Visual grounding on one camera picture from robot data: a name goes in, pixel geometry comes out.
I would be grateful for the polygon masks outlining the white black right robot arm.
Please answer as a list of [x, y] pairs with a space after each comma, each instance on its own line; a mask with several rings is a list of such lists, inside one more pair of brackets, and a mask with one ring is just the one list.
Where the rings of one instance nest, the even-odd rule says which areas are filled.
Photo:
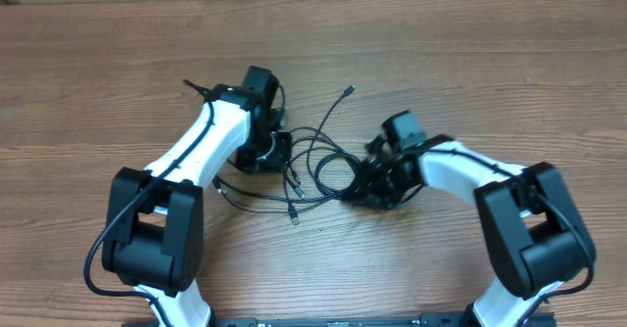
[[424, 313], [433, 326], [554, 326], [539, 313], [551, 298], [578, 293], [594, 278], [596, 248], [557, 168], [502, 163], [448, 135], [432, 138], [415, 115], [386, 119], [346, 198], [391, 210], [424, 187], [478, 211], [496, 275], [464, 312]]

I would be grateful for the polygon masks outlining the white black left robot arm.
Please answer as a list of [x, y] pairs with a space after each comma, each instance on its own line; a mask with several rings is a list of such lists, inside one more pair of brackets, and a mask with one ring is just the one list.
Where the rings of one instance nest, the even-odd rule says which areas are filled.
[[229, 160], [245, 173], [279, 172], [291, 152], [281, 131], [284, 91], [267, 69], [251, 66], [238, 86], [195, 85], [202, 110], [183, 136], [142, 169], [114, 177], [106, 224], [83, 266], [95, 294], [137, 297], [151, 326], [212, 326], [215, 315], [196, 281], [204, 253], [204, 194]]

